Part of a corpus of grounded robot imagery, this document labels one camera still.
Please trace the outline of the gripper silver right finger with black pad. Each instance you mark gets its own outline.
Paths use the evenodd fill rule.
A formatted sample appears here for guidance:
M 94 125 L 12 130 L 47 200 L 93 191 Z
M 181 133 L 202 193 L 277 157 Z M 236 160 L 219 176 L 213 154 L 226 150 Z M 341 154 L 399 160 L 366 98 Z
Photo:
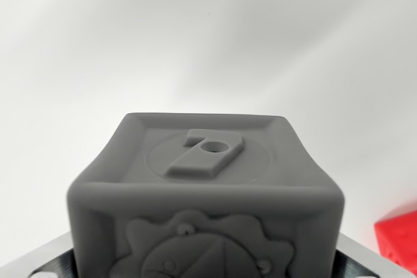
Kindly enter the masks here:
M 340 232 L 335 255 L 335 277 L 415 277 Z

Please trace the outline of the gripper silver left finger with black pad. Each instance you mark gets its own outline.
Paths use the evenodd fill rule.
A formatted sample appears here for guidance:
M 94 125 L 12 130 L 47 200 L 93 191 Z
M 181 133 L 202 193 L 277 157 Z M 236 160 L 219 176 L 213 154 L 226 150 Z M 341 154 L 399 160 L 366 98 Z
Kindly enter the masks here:
M 48 271 L 55 277 L 78 277 L 71 232 L 1 267 L 1 277 L 30 277 Z

